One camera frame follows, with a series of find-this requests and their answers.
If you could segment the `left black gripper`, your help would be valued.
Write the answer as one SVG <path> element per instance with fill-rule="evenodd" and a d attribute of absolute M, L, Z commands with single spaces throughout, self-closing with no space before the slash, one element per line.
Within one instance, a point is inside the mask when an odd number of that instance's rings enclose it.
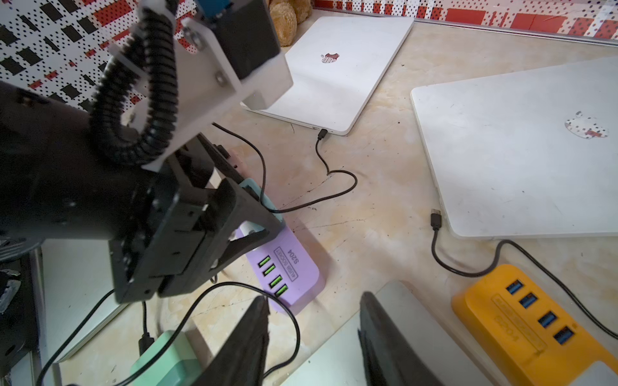
<path fill-rule="evenodd" d="M 86 112 L 1 85 L 1 237 L 30 245 L 103 240 L 120 303 L 190 294 L 245 253 L 273 241 L 283 222 L 259 204 L 204 134 L 196 152 L 211 191 L 177 156 L 162 170 L 101 156 Z"/>

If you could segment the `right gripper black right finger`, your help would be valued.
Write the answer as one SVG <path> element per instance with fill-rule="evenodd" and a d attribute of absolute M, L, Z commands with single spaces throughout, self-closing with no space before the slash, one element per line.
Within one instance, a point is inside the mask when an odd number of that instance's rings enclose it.
<path fill-rule="evenodd" d="M 368 385 L 441 385 L 374 294 L 360 298 L 358 338 Z"/>

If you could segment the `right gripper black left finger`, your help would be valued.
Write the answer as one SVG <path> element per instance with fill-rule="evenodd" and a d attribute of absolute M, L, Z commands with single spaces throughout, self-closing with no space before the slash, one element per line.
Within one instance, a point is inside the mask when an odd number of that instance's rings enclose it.
<path fill-rule="evenodd" d="M 194 385 L 261 385 L 269 344 L 269 303 L 255 298 Z"/>

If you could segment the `green charger adapter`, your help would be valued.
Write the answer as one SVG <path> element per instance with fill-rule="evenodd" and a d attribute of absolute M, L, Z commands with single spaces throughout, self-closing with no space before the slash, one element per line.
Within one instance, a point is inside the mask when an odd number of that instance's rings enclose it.
<path fill-rule="evenodd" d="M 180 332 L 169 349 L 132 385 L 192 385 L 201 373 L 201 364 L 186 334 Z"/>

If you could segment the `pink charger adapter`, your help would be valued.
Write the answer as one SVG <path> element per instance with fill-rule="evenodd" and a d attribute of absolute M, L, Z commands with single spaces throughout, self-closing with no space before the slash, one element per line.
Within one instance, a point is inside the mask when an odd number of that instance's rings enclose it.
<path fill-rule="evenodd" d="M 229 157 L 227 158 L 228 163 L 233 167 L 233 169 L 241 175 L 241 179 L 244 180 L 247 177 L 250 177 L 250 173 L 246 169 L 246 164 L 244 164 L 243 159 L 239 156 L 236 151 L 229 151 Z"/>

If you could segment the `silver apple laptop front right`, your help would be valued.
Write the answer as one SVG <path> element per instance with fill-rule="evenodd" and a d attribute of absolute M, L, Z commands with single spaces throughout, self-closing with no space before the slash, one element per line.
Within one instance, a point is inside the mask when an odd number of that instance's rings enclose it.
<path fill-rule="evenodd" d="M 392 281 L 374 295 L 405 340 L 439 379 L 441 385 L 493 384 L 492 376 L 473 360 L 473 354 L 465 352 L 447 334 L 403 283 Z M 286 383 L 368 385 L 358 338 L 359 329 L 360 311 L 294 371 Z M 481 354 L 489 357 L 482 347 Z"/>

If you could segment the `silver laptop front left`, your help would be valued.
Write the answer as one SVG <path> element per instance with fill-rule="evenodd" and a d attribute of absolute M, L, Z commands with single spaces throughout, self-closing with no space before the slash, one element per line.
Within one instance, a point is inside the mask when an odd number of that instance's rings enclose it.
<path fill-rule="evenodd" d="M 114 288 L 108 242 L 47 239 L 35 251 L 33 278 L 40 352 L 48 360 Z"/>

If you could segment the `white laptop back left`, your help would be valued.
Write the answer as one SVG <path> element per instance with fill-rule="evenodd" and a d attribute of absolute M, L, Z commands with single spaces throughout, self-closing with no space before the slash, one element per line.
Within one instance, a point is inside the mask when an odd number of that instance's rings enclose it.
<path fill-rule="evenodd" d="M 285 58 L 292 87 L 260 114 L 345 136 L 410 34 L 407 17 L 325 16 Z"/>

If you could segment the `white laptop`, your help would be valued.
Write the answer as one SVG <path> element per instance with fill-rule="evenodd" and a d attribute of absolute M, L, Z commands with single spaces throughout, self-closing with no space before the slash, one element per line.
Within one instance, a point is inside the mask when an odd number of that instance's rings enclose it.
<path fill-rule="evenodd" d="M 410 98 L 455 236 L 616 236 L 616 57 L 422 86 Z"/>
<path fill-rule="evenodd" d="M 285 58 L 292 87 L 260 114 L 345 136 L 410 34 L 407 17 L 325 16 Z"/>

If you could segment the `white laptop back right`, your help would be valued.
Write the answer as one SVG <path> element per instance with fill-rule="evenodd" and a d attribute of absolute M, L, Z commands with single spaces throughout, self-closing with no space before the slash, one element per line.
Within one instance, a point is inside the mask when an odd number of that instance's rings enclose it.
<path fill-rule="evenodd" d="M 422 86 L 410 98 L 455 236 L 616 236 L 616 57 Z"/>

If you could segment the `purple power strip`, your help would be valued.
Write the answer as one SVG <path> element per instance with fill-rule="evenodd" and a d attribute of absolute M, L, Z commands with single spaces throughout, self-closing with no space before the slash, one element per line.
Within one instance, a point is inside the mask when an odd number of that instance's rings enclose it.
<path fill-rule="evenodd" d="M 318 265 L 289 227 L 246 254 L 262 289 L 298 315 L 325 288 Z"/>

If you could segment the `orange power strip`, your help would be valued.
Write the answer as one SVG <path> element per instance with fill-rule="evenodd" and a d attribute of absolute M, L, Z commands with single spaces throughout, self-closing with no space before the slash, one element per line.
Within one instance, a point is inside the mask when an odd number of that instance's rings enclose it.
<path fill-rule="evenodd" d="M 617 359 L 531 278 L 500 265 L 452 309 L 512 385 L 615 385 Z"/>

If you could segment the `brown teddy bear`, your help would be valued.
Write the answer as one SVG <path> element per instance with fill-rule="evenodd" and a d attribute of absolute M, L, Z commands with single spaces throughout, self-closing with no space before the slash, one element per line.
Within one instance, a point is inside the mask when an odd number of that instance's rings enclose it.
<path fill-rule="evenodd" d="M 272 0 L 268 2 L 270 16 L 279 33 L 292 32 L 312 15 L 310 0 Z"/>

